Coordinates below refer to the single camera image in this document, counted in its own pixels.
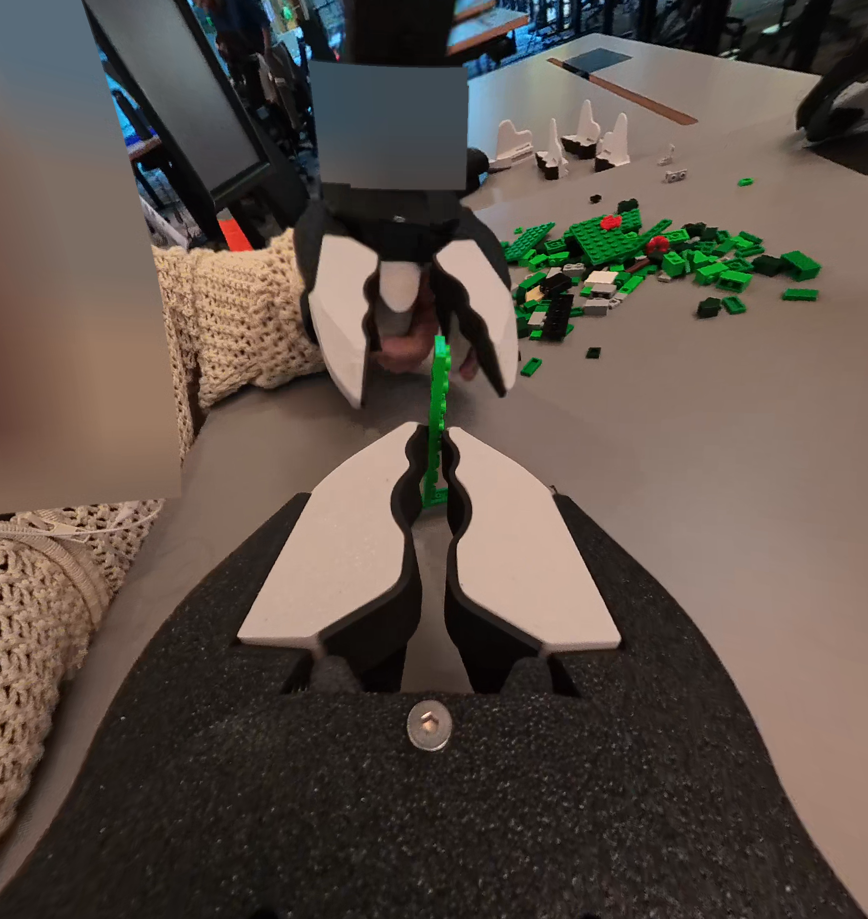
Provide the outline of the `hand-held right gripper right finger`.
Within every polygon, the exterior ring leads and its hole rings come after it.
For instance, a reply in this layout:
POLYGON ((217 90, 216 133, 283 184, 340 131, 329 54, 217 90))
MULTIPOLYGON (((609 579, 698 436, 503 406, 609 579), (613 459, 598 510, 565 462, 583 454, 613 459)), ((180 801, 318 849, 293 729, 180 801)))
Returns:
POLYGON ((515 664, 612 651, 621 633, 563 514, 578 511, 460 427, 442 438, 451 531, 444 622, 474 690, 499 690, 515 664))

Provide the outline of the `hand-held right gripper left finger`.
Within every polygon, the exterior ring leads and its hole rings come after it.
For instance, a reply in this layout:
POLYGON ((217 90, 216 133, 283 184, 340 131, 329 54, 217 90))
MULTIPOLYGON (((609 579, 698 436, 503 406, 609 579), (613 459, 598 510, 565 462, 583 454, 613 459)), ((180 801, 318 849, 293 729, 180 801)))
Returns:
POLYGON ((406 422, 341 463, 306 498, 243 620, 244 645, 343 658, 367 690, 401 688, 423 589, 424 427, 406 422))

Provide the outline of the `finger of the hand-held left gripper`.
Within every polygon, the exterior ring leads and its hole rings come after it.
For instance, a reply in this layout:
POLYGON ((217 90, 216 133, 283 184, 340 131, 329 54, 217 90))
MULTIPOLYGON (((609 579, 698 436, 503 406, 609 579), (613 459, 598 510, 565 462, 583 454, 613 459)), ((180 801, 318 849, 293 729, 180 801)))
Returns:
POLYGON ((517 318, 509 274, 473 239, 455 239, 434 256, 434 299, 440 327, 456 326, 498 397, 518 374, 517 318))
POLYGON ((345 235, 326 235, 320 247, 310 317, 325 367, 349 405, 363 405, 370 353, 367 331, 368 285, 378 275, 379 258, 345 235))

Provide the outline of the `long narrow green lego plate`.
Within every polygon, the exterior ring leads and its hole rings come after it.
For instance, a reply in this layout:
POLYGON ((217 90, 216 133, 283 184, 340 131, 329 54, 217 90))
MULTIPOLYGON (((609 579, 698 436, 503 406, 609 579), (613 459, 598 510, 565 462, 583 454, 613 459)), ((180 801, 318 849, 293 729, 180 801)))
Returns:
POLYGON ((435 348, 430 375, 430 402, 428 410, 428 467, 421 483, 421 502, 424 509, 445 504, 448 488, 439 487, 441 442, 445 428, 447 397, 450 389, 451 347, 445 336, 435 336, 435 348))

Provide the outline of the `pile of loose lego pieces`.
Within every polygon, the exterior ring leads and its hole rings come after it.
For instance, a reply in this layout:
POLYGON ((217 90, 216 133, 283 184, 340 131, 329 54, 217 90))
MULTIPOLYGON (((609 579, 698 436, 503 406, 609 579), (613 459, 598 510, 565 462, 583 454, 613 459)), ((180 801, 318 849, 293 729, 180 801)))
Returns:
POLYGON ((646 225, 639 202, 619 202, 570 224, 557 238, 554 223, 518 227, 501 246, 511 269, 526 275, 511 289, 520 341, 560 343, 575 319, 604 318, 651 281, 686 282, 702 292, 692 317, 703 321, 748 311, 746 295, 757 279, 781 280, 782 303, 816 303, 810 287, 822 265, 799 249, 770 254, 749 231, 670 219, 646 225))

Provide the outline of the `person's left hand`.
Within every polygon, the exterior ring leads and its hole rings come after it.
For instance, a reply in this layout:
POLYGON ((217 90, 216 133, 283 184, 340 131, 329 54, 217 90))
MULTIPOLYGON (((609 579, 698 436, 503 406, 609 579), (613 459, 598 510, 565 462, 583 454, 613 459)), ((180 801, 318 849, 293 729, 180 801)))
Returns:
POLYGON ((421 368, 435 348, 435 338, 440 334, 436 301, 427 282, 424 282, 411 310, 402 314, 409 317, 403 335, 380 335, 379 347, 371 352, 371 359, 384 370, 404 374, 421 368))

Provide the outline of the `row of office desks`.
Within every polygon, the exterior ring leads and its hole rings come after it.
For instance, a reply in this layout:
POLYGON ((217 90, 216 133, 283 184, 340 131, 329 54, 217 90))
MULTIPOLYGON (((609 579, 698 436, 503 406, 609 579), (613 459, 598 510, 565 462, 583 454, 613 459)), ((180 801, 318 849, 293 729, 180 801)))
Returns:
MULTIPOLYGON (((728 2, 718 47, 725 57, 774 60, 790 54, 811 2, 728 2)), ((592 34, 690 49, 705 2, 457 2, 452 53, 523 55, 592 34)))

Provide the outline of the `dark rectangular mat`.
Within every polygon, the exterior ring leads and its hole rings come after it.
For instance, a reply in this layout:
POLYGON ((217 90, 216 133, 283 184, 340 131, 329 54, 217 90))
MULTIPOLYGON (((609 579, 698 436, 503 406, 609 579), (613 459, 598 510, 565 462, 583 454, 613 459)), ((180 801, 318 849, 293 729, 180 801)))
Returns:
POLYGON ((596 48, 562 60, 559 65, 569 73, 589 79, 599 71, 632 59, 630 54, 609 48, 596 48))

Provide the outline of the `black framed display panel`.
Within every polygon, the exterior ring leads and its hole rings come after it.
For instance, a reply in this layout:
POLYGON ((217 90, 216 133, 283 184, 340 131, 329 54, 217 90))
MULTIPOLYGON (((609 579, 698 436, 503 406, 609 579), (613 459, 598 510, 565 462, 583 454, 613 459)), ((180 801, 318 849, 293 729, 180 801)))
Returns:
POLYGON ((218 215, 255 248, 265 236, 245 211, 256 201, 285 230, 308 193, 293 162, 254 121, 225 75, 188 2, 83 3, 104 69, 135 102, 154 136, 129 149, 163 173, 210 241, 218 215))

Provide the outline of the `thin wooden strip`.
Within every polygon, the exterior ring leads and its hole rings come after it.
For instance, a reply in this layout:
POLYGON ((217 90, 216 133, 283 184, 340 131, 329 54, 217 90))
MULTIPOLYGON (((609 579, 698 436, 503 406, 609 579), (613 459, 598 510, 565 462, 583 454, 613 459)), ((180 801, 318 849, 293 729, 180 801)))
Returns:
POLYGON ((603 90, 609 93, 612 93, 612 95, 615 95, 618 98, 625 99, 635 104, 636 106, 646 109, 675 124, 688 127, 691 125, 695 125, 699 122, 699 120, 695 118, 694 116, 692 116, 691 114, 683 112, 679 109, 674 109, 662 102, 656 101, 653 98, 648 98, 647 96, 636 93, 633 90, 630 90, 625 87, 619 86, 615 83, 612 83, 611 81, 600 77, 599 75, 597 75, 597 73, 593 73, 593 72, 589 73, 587 71, 579 70, 573 64, 566 63, 555 57, 550 57, 547 59, 547 61, 548 63, 551 63, 565 70, 567 73, 580 76, 586 79, 589 83, 595 86, 599 86, 603 90))

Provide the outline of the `person's torso in knit sweater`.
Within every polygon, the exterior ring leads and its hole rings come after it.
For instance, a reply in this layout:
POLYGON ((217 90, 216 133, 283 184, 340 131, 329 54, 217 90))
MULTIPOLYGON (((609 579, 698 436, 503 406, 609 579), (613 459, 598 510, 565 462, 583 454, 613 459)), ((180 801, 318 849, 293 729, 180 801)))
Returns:
POLYGON ((82 666, 163 500, 0 520, 0 840, 44 752, 62 683, 82 666))

